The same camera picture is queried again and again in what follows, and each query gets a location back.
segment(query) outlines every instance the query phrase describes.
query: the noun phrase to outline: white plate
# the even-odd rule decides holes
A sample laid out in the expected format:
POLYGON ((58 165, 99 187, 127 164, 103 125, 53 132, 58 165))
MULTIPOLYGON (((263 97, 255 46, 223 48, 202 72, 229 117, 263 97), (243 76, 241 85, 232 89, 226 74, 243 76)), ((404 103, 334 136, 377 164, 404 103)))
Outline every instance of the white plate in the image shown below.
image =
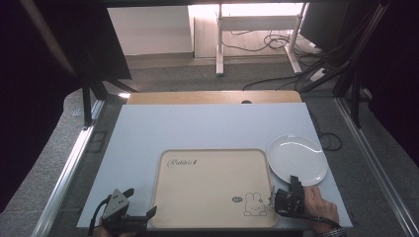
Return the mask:
POLYGON ((286 182, 297 176, 303 186, 318 184, 327 173, 327 160, 322 149, 312 141, 296 135, 275 139, 268 150, 274 173, 286 182))

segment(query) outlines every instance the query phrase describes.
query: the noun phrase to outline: white table surface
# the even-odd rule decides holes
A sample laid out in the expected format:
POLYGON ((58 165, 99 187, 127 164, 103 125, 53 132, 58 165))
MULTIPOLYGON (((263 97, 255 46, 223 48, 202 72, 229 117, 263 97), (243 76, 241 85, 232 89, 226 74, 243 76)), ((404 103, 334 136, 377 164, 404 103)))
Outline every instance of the white table surface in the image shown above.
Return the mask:
MULTIPOLYGON (((305 103, 123 106, 77 227, 89 226, 100 201, 114 189, 134 188, 127 214, 145 215, 152 207, 158 163, 166 150, 258 148, 267 153, 273 140, 289 134, 321 147, 305 103)), ((276 189, 288 190, 272 171, 271 177, 276 189)), ((317 186, 323 198, 338 206, 341 226, 352 227, 330 168, 317 186)), ((274 228, 307 226, 303 220, 280 217, 274 228)))

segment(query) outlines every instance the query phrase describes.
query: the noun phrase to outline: bunny illustration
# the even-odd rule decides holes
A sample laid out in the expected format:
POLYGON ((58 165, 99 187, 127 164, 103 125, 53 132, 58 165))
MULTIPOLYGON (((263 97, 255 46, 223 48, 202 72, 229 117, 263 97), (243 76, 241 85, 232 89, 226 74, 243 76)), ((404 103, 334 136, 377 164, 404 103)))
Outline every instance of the bunny illustration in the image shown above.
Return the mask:
POLYGON ((245 205, 245 216, 265 216, 266 207, 263 204, 261 194, 259 193, 247 193, 246 194, 246 205, 245 205))

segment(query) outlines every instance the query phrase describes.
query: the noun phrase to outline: wooden tray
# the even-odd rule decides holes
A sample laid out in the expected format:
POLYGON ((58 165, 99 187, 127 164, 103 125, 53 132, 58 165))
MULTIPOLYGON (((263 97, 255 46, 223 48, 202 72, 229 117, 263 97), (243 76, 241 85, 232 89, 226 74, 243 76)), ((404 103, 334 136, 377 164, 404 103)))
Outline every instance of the wooden tray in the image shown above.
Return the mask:
POLYGON ((168 150, 160 158, 151 224, 157 228, 272 227, 271 178, 265 153, 168 150))

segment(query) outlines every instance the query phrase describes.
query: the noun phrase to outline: human hand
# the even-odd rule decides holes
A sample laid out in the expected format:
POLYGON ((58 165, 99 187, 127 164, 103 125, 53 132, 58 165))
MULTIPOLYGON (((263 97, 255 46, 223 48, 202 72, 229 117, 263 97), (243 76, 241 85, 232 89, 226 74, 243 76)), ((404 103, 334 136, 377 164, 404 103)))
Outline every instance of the human hand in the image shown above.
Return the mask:
MULTIPOLYGON (((131 233, 122 233, 118 237, 132 237, 131 233)), ((113 237, 113 235, 105 229, 102 225, 97 227, 93 232, 93 237, 113 237)))
MULTIPOLYGON (((324 217, 339 223, 338 207, 335 203, 323 199, 318 187, 305 187, 304 195, 304 210, 306 214, 324 217)), ((317 234, 332 230, 332 226, 321 222, 308 221, 308 226, 317 234)))

